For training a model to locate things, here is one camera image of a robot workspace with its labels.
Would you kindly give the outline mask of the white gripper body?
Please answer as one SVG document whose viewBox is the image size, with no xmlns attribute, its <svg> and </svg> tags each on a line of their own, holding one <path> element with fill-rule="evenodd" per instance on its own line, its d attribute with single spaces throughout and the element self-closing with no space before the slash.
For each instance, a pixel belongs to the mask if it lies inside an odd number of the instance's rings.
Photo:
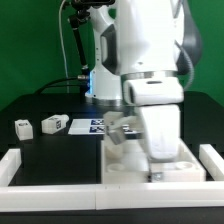
<svg viewBox="0 0 224 224">
<path fill-rule="evenodd" d="M 180 110 L 183 88 L 176 77 L 127 80 L 124 99 L 135 107 L 140 143 L 150 160 L 173 161 L 180 140 Z"/>
</svg>

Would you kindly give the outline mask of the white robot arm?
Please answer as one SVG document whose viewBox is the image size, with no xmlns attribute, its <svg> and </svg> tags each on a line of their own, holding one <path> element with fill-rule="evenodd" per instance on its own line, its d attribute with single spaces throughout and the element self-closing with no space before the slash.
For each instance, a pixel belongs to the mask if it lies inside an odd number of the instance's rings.
<svg viewBox="0 0 224 224">
<path fill-rule="evenodd" d="M 187 0 L 72 0 L 80 19 L 98 33 L 102 94 L 120 77 L 127 116 L 104 114 L 105 146 L 114 157 L 126 140 L 123 126 L 140 133 L 140 143 L 155 162 L 177 157 L 180 138 L 178 104 L 184 87 L 177 74 L 192 72 L 201 54 L 201 39 Z"/>
</svg>

